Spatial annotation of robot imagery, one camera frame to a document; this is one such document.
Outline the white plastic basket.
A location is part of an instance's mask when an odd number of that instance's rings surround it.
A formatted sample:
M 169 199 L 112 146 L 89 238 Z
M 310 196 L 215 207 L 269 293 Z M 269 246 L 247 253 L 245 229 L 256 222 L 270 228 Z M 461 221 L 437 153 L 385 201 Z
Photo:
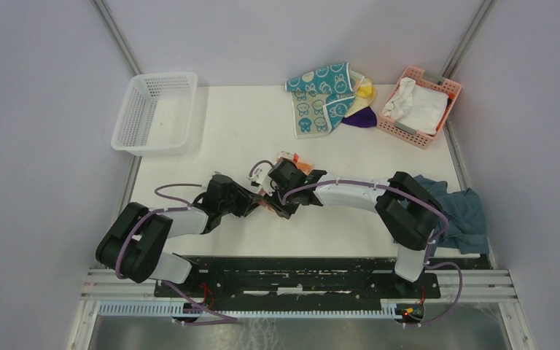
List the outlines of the white plastic basket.
M 198 75 L 191 71 L 131 78 L 111 147 L 138 157 L 185 155 L 190 148 Z

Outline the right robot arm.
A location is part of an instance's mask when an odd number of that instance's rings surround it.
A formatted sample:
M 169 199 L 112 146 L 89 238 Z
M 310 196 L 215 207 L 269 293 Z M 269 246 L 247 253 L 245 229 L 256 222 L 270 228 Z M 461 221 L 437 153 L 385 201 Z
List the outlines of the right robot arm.
M 449 226 L 439 202 L 402 171 L 389 179 L 356 179 L 320 169 L 304 171 L 280 157 L 268 170 L 253 166 L 249 181 L 265 205 L 286 219 L 299 206 L 343 206 L 377 214 L 399 246 L 392 289 L 402 298 L 421 289 L 432 246 Z

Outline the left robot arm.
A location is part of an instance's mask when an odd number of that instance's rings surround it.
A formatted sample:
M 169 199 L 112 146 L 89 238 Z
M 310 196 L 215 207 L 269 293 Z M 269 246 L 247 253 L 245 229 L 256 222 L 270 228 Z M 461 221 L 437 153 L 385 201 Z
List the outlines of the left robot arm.
M 101 239 L 96 261 L 111 268 L 119 279 L 166 280 L 180 295 L 192 296 L 201 279 L 193 272 L 193 262 L 165 252 L 167 240 L 208 234 L 227 215 L 247 217 L 262 199 L 229 176 L 215 174 L 193 201 L 179 198 L 177 207 L 151 209 L 130 202 Z

